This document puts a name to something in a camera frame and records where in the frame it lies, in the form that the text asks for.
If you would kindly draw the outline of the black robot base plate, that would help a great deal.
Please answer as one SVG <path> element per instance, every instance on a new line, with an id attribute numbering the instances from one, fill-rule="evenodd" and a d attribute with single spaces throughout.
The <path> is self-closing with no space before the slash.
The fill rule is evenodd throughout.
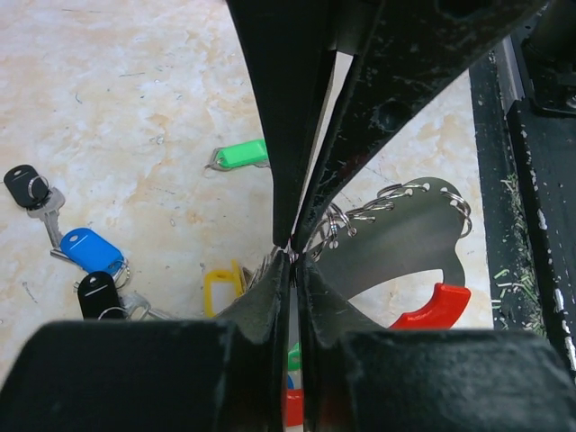
<path id="1" fill-rule="evenodd" d="M 470 68 L 496 329 L 545 337 L 575 370 L 575 118 L 540 112 L 517 36 Z"/>

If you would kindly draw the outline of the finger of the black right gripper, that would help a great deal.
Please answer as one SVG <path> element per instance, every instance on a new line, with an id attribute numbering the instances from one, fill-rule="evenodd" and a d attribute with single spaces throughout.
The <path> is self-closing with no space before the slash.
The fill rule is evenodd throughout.
<path id="1" fill-rule="evenodd" d="M 306 247 L 329 203 L 389 140 L 541 1 L 381 1 L 322 142 L 292 237 Z"/>
<path id="2" fill-rule="evenodd" d="M 228 3 L 273 177 L 273 242 L 289 242 L 336 52 L 339 1 Z"/>

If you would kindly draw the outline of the red-handled metal key organizer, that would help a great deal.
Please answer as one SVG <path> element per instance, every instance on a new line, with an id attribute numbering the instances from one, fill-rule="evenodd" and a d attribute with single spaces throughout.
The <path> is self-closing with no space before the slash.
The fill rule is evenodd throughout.
<path id="1" fill-rule="evenodd" d="M 377 284 L 438 270 L 443 279 L 435 285 L 427 303 L 418 310 L 403 312 L 385 329 L 449 330 L 471 298 L 455 253 L 456 242 L 470 228 L 469 214 L 467 203 L 448 182 L 419 178 L 390 187 L 365 210 L 353 210 L 350 219 L 354 236 L 344 236 L 336 247 L 317 245 L 301 258 L 312 261 L 324 281 L 352 306 L 354 297 Z M 252 286 L 273 260 L 268 258 L 262 264 L 252 277 Z M 289 284 L 295 285 L 296 292 L 289 304 L 287 344 L 301 344 L 296 263 L 290 267 Z M 292 414 L 298 414 L 304 422 L 303 388 L 298 402 L 291 402 L 290 396 L 286 389 L 283 430 Z"/>

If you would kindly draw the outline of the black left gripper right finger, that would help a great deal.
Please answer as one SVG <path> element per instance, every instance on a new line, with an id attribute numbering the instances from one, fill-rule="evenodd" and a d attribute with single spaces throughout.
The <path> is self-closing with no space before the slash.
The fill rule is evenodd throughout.
<path id="1" fill-rule="evenodd" d="M 390 330 L 296 263 L 308 431 L 572 431 L 575 384 L 542 337 Z"/>

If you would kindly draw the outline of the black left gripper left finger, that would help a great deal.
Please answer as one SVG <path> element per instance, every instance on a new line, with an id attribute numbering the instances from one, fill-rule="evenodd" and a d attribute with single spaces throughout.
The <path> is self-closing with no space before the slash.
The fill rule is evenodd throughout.
<path id="1" fill-rule="evenodd" d="M 281 431 L 290 259 L 203 320 L 59 321 L 1 390 L 4 431 Z"/>

